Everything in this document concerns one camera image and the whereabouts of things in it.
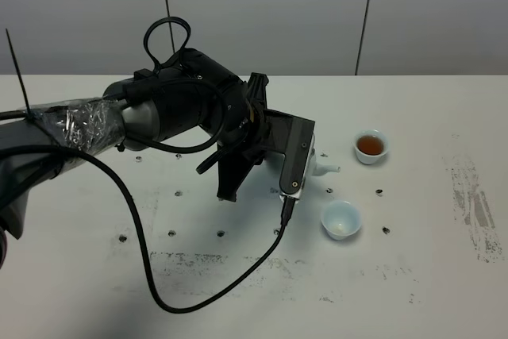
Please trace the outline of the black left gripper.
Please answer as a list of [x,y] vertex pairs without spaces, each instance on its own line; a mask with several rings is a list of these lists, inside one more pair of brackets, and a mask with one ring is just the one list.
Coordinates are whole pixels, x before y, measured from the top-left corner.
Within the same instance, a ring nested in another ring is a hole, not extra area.
[[218,161],[217,197],[224,201],[236,201],[237,191],[255,165],[264,161],[266,150],[262,147],[268,135],[267,94],[269,79],[266,74],[253,72],[247,82],[247,123],[245,133]]

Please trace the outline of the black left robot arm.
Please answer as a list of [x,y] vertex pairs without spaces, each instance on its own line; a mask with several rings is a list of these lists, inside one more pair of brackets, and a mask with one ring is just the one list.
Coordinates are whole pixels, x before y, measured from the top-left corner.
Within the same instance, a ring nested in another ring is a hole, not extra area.
[[111,84],[99,98],[27,106],[1,114],[1,238],[23,234],[29,191],[116,148],[216,151],[198,173],[219,170],[219,198],[234,201],[270,146],[267,77],[248,81],[206,54],[183,48],[153,69]]

